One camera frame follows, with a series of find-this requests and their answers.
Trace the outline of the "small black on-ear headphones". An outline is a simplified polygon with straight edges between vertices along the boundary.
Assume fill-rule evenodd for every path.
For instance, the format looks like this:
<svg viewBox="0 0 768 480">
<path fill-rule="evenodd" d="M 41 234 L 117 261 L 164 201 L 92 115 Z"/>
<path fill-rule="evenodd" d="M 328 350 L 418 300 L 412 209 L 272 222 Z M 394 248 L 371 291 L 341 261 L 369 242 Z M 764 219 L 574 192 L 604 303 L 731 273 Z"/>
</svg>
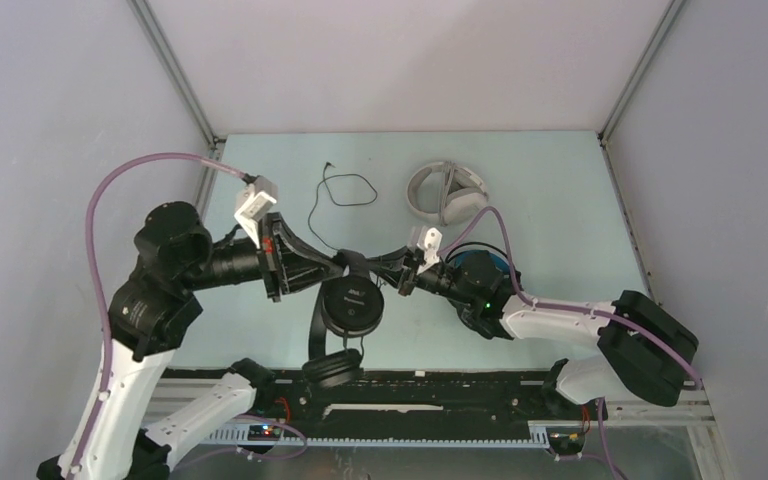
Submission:
<svg viewBox="0 0 768 480">
<path fill-rule="evenodd" d="M 308 361 L 302 366 L 305 381 L 316 390 L 363 376 L 364 354 L 350 348 L 348 341 L 373 332 L 384 311 L 383 294 L 362 254 L 340 250 L 334 262 L 341 275 L 320 285 L 308 335 Z"/>
</svg>

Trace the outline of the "black blue gaming headset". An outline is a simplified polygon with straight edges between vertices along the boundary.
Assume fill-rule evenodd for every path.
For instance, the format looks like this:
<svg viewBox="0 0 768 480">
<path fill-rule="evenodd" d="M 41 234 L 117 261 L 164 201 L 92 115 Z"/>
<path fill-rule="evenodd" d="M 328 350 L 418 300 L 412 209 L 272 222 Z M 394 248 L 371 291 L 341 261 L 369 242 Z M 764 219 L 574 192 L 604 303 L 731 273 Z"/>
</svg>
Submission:
<svg viewBox="0 0 768 480">
<path fill-rule="evenodd" d="M 469 294 L 467 300 L 448 300 L 461 323 L 485 339 L 510 340 L 500 323 L 514 295 L 508 261 L 493 249 L 470 248 L 449 254 L 445 262 L 454 270 L 455 286 Z"/>
</svg>

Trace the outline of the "white grey gaming headset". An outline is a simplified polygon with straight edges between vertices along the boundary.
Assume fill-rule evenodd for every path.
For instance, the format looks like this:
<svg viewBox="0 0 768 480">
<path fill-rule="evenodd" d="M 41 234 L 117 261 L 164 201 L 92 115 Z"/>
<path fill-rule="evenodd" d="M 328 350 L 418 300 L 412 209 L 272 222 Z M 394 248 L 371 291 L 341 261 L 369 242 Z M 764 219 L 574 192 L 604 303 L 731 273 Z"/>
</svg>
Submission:
<svg viewBox="0 0 768 480">
<path fill-rule="evenodd" d="M 419 190 L 432 174 L 442 176 L 437 207 L 433 211 L 423 209 L 419 203 Z M 462 224 L 489 205 L 484 180 L 471 169 L 449 160 L 431 162 L 419 168 L 406 185 L 405 198 L 417 218 L 437 226 Z"/>
</svg>

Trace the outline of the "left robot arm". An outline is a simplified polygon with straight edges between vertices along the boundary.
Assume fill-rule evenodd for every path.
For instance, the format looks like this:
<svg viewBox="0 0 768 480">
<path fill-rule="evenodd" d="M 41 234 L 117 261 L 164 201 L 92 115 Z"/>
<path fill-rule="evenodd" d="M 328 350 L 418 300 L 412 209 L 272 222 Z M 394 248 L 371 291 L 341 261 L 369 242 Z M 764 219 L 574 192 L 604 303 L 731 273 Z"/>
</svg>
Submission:
<svg viewBox="0 0 768 480">
<path fill-rule="evenodd" d="M 186 202 L 152 210 L 136 234 L 137 262 L 106 305 L 103 353 L 93 394 L 66 451 L 42 462 L 40 479 L 166 479 L 231 418 L 264 416 L 276 403 L 275 375 L 251 359 L 223 373 L 206 394 L 151 425 L 152 394 L 202 312 L 197 292 L 263 281 L 270 296 L 333 279 L 340 267 L 288 229 L 277 213 L 259 241 L 214 241 Z"/>
</svg>

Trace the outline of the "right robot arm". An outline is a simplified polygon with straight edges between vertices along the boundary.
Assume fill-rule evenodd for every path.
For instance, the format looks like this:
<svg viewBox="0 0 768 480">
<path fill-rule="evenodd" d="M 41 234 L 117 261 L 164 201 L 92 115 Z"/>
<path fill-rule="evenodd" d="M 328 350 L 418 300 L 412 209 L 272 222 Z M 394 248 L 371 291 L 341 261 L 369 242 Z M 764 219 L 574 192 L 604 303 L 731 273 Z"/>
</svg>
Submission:
<svg viewBox="0 0 768 480">
<path fill-rule="evenodd" d="M 608 302 L 566 302 L 527 297 L 518 272 L 486 251 L 426 265 L 402 248 L 369 260 L 371 270 L 401 295 L 438 295 L 461 323 L 492 339 L 543 339 L 596 350 L 585 360 L 555 362 L 541 392 L 545 411 L 566 418 L 600 397 L 629 393 L 649 404 L 673 407 L 692 373 L 699 340 L 645 294 L 625 290 Z"/>
</svg>

